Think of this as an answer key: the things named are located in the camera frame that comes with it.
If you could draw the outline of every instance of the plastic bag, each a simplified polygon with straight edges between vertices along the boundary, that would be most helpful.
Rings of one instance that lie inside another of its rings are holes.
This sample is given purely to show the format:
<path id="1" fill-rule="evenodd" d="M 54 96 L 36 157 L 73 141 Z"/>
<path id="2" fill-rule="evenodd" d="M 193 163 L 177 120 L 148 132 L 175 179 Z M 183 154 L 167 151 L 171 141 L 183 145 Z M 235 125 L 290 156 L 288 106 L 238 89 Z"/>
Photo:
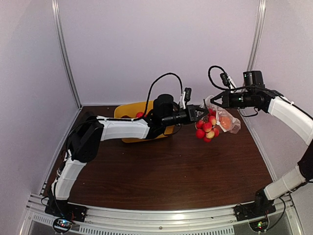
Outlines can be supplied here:
<path id="1" fill-rule="evenodd" d="M 216 111 L 216 125 L 218 125 L 224 132 L 230 132 L 233 134 L 238 133 L 238 131 L 241 128 L 241 124 L 239 119 L 233 117 L 229 112 L 227 112 L 225 109 L 212 104 L 210 102 L 211 98 L 213 98 L 213 95 L 210 95 L 205 99 L 205 104 L 203 103 L 200 107 L 208 109 L 212 109 L 213 111 Z"/>

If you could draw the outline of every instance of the robotic arm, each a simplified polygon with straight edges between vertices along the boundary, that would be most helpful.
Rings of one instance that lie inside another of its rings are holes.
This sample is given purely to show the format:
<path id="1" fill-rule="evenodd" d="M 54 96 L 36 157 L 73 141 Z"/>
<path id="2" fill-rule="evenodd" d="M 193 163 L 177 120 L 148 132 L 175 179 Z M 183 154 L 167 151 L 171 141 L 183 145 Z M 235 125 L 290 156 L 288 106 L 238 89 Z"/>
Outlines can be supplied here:
<path id="1" fill-rule="evenodd" d="M 211 103 L 222 108 L 254 107 L 259 111 L 263 110 L 282 120 L 309 146 L 294 169 L 256 192 L 253 203 L 245 204 L 244 207 L 237 205 L 234 208 L 238 221 L 275 212 L 274 199 L 293 192 L 313 179 L 313 118 L 279 92 L 265 88 L 260 71 L 244 72 L 246 85 L 241 88 L 235 88 L 232 79 L 225 72 L 221 74 L 221 78 L 229 89 L 222 88 L 224 91 L 212 98 Z M 154 100 L 153 109 L 142 118 L 116 119 L 87 113 L 68 136 L 66 157 L 48 191 L 49 201 L 45 212 L 68 221 L 83 222 L 86 207 L 69 204 L 68 197 L 82 168 L 96 157 L 100 141 L 119 138 L 149 140 L 163 134 L 167 126 L 197 122 L 208 114 L 208 110 L 187 105 L 190 93 L 191 89 L 186 88 L 179 105 L 171 95 L 160 95 Z"/>
<path id="2" fill-rule="evenodd" d="M 165 132 L 166 127 L 191 124 L 208 114 L 207 109 L 187 105 L 191 88 L 182 93 L 179 105 L 169 94 L 162 94 L 153 102 L 153 109 L 141 118 L 111 118 L 86 113 L 66 141 L 66 156 L 57 170 L 57 177 L 48 191 L 45 212 L 68 221 L 83 222 L 86 207 L 68 203 L 70 191 L 83 167 L 98 152 L 100 141 L 121 138 L 151 140 Z M 59 228 L 64 225 L 60 219 Z"/>
<path id="3" fill-rule="evenodd" d="M 238 220 L 246 220 L 265 215 L 266 211 L 274 212 L 274 199 L 285 193 L 293 192 L 313 179 L 313 120 L 308 114 L 288 101 L 277 91 L 265 88 L 261 71 L 244 72 L 244 92 L 233 92 L 238 89 L 226 89 L 211 99 L 211 103 L 222 108 L 254 107 L 263 110 L 283 121 L 308 145 L 302 159 L 294 169 L 284 174 L 277 181 L 257 191 L 255 202 L 234 208 Z"/>

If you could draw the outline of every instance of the wooden surface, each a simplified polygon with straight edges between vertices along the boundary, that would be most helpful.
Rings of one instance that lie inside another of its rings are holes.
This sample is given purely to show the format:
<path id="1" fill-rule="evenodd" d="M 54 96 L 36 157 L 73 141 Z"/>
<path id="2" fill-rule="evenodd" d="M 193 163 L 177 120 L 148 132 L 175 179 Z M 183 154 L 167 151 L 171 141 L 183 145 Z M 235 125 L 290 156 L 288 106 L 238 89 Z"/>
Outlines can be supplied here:
<path id="1" fill-rule="evenodd" d="M 114 107 L 84 107 L 82 113 L 86 111 L 112 117 Z M 254 200 L 255 192 L 271 178 L 240 115 L 231 113 L 240 119 L 241 130 L 222 133 L 211 143 L 196 138 L 194 125 L 154 141 L 101 142 L 97 157 L 78 176 L 69 201 L 116 209 L 177 210 Z"/>

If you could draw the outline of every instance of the yellow bowl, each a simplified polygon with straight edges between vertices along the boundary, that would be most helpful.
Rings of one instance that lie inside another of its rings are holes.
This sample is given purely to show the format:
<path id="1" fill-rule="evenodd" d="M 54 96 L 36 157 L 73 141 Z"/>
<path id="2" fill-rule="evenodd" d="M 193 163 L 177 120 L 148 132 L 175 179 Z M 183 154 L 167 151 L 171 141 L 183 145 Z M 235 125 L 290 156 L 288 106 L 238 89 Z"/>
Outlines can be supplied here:
<path id="1" fill-rule="evenodd" d="M 123 116 L 129 116 L 130 118 L 135 118 L 137 113 L 145 111 L 145 107 L 146 107 L 146 102 L 121 105 L 115 109 L 114 117 L 122 118 Z M 152 109 L 153 109 L 153 101 L 149 101 L 147 113 Z M 165 129 L 165 134 L 169 135 L 173 133 L 173 131 L 174 131 L 174 126 L 168 126 Z M 156 139 L 163 138 L 163 137 L 167 137 L 167 136 L 162 134 L 156 137 Z M 137 138 L 124 138 L 122 139 L 122 141 L 124 143 L 135 143 L 135 142 L 149 141 L 149 140 L 142 140 L 142 139 L 137 139 Z"/>

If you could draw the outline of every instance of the white wall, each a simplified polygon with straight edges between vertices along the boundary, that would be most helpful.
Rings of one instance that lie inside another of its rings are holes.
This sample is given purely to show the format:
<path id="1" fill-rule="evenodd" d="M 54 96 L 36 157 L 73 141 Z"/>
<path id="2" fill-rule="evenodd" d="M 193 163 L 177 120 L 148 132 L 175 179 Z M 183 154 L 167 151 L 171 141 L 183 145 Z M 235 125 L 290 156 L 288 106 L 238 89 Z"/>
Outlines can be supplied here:
<path id="1" fill-rule="evenodd" d="M 267 15 L 256 70 L 265 84 L 313 115 L 313 2 L 267 1 Z M 266 114 L 250 118 L 277 177 L 293 168 L 306 145 L 282 122 Z M 312 234 L 313 185 L 293 194 L 306 235 Z"/>
<path id="2" fill-rule="evenodd" d="M 51 1 L 0 1 L 0 28 L 0 230 L 15 235 L 76 108 Z"/>
<path id="3" fill-rule="evenodd" d="M 73 77 L 83 104 L 144 101 L 151 83 L 176 72 L 192 102 L 216 94 L 207 70 L 221 65 L 242 84 L 258 0 L 67 0 L 60 12 Z M 220 82 L 219 73 L 216 79 Z M 152 99 L 179 97 L 173 77 Z"/>

